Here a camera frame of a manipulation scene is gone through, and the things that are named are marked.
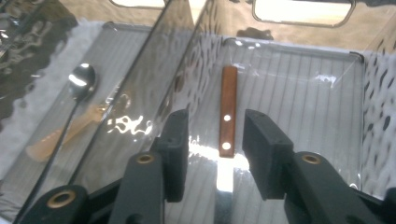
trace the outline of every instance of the utensil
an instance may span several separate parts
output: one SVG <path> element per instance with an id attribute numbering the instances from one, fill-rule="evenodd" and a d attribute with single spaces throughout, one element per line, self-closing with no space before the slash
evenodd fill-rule
<path id="1" fill-rule="evenodd" d="M 96 87 L 96 73 L 93 70 L 93 67 L 90 66 L 88 63 L 82 63 L 77 66 L 73 72 L 69 75 L 69 91 L 72 95 L 72 98 L 76 101 L 75 106 L 73 107 L 70 115 L 66 121 L 64 129 L 62 130 L 61 136 L 59 137 L 58 142 L 53 150 L 53 153 L 49 157 L 49 161 L 47 162 L 46 166 L 44 167 L 43 172 L 41 173 L 40 177 L 38 178 L 35 186 L 33 187 L 32 191 L 30 192 L 28 198 L 26 199 L 25 203 L 23 204 L 20 212 L 17 214 L 14 223 L 19 223 L 28 208 L 32 205 L 37 193 L 41 189 L 48 173 L 50 172 L 50 167 L 55 161 L 55 157 L 58 154 L 59 150 L 62 147 L 62 143 L 64 142 L 64 138 L 67 134 L 68 129 L 71 125 L 71 120 L 73 115 L 75 114 L 79 104 L 86 99 L 89 95 L 91 95 Z"/>
<path id="2" fill-rule="evenodd" d="M 105 105 L 90 105 L 84 114 L 73 119 L 70 124 L 67 136 L 64 138 L 64 144 L 72 139 L 76 134 L 80 133 L 91 122 L 99 122 L 106 110 Z M 53 133 L 42 138 L 39 142 L 26 148 L 26 153 L 35 161 L 47 161 L 55 149 L 56 143 L 61 136 L 62 129 L 58 129 Z"/>
<path id="3" fill-rule="evenodd" d="M 236 84 L 238 70 L 222 71 L 220 100 L 219 160 L 214 223 L 231 223 L 233 211 L 233 157 L 235 154 Z"/>

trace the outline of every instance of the wooden knife handle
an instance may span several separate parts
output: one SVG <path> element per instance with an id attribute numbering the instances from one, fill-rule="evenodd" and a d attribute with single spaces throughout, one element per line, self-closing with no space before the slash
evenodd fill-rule
<path id="1" fill-rule="evenodd" d="M 225 66 L 222 71 L 220 101 L 219 156 L 233 158 L 235 153 L 236 83 L 238 70 Z"/>
<path id="2" fill-rule="evenodd" d="M 83 115 L 72 121 L 67 136 L 64 138 L 64 143 L 81 132 L 92 121 L 99 122 L 101 118 L 102 112 L 99 110 L 98 106 L 90 106 Z M 26 153 L 35 161 L 46 161 L 55 149 L 56 143 L 61 136 L 61 132 L 62 129 L 58 129 L 55 132 L 47 135 L 39 142 L 27 147 Z"/>

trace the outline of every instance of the black object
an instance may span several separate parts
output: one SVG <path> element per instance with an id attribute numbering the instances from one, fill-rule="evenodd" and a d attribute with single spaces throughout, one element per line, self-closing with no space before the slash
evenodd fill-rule
<path id="1" fill-rule="evenodd" d="M 53 189 L 19 223 L 163 223 L 164 200 L 183 198 L 188 143 L 189 114 L 179 110 L 169 116 L 149 152 L 132 156 L 123 179 L 90 195 L 76 185 Z"/>
<path id="2" fill-rule="evenodd" d="M 350 188 L 322 156 L 294 153 L 263 113 L 246 111 L 243 149 L 262 198 L 285 199 L 290 224 L 396 223 L 396 189 L 382 202 Z"/>

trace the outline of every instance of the brass screw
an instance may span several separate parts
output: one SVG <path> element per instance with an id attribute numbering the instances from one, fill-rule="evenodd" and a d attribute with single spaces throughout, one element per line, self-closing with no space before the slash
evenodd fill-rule
<path id="1" fill-rule="evenodd" d="M 73 190 L 61 191 L 52 197 L 47 202 L 47 206 L 50 208 L 60 208 L 70 204 L 76 199 L 76 193 Z"/>
<path id="2" fill-rule="evenodd" d="M 303 155 L 302 158 L 303 158 L 303 161 L 306 161 L 308 163 L 311 163 L 311 164 L 314 164 L 314 165 L 320 164 L 320 158 L 317 157 L 317 156 Z"/>
<path id="3" fill-rule="evenodd" d="M 154 157 L 146 154 L 146 155 L 139 156 L 136 160 L 140 164 L 146 164 L 146 163 L 151 163 L 152 161 L 154 161 Z"/>

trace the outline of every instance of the metal spoon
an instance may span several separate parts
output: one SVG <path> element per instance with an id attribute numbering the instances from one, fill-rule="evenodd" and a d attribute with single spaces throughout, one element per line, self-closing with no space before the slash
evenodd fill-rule
<path id="1" fill-rule="evenodd" d="M 59 137 L 55 149 L 53 150 L 53 153 L 49 157 L 49 161 L 47 162 L 43 172 L 41 173 L 40 177 L 35 183 L 35 186 L 30 192 L 25 203 L 23 204 L 20 212 L 17 214 L 14 223 L 19 223 L 23 219 L 26 211 L 31 207 L 32 202 L 34 201 L 35 197 L 37 196 L 37 193 L 39 192 L 44 181 L 46 180 L 48 173 L 50 172 L 51 165 L 55 161 L 56 155 L 58 154 L 58 152 L 62 147 L 62 143 L 64 141 L 64 138 L 66 137 L 67 130 L 70 127 L 73 115 L 75 114 L 79 106 L 79 103 L 81 103 L 84 99 L 86 99 L 89 95 L 92 94 L 92 92 L 96 87 L 96 82 L 97 82 L 96 73 L 93 70 L 93 67 L 87 63 L 80 64 L 69 75 L 69 83 L 68 83 L 69 92 L 72 98 L 76 101 L 76 104 L 73 107 L 72 111 L 70 112 L 69 118 L 66 121 L 66 124 L 62 130 L 61 136 Z"/>

